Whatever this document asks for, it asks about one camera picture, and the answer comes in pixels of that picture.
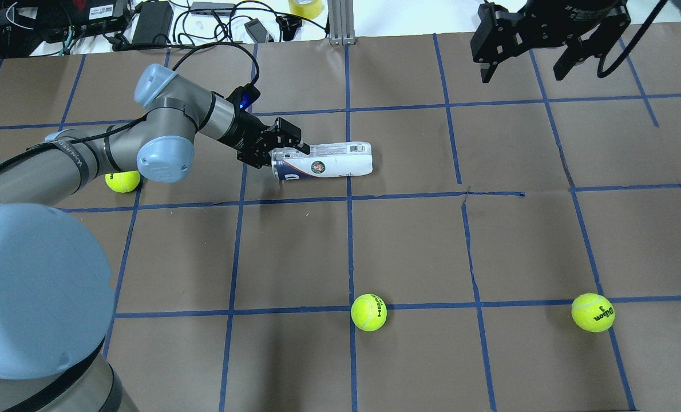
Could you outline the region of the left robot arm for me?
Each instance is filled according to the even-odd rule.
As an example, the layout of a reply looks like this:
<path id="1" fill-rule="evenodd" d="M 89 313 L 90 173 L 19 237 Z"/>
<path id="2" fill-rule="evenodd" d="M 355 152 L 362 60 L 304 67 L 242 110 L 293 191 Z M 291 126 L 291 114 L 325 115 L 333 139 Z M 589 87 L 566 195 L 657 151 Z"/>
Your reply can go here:
<path id="1" fill-rule="evenodd" d="M 153 64 L 134 91 L 142 117 L 53 133 L 0 163 L 0 411 L 137 410 L 102 356 L 116 299 L 109 261 L 56 204 L 113 172 L 183 180 L 199 133 L 255 168 L 278 148 L 309 153 L 295 125 L 247 112 L 258 98 L 253 84 L 223 97 Z"/>

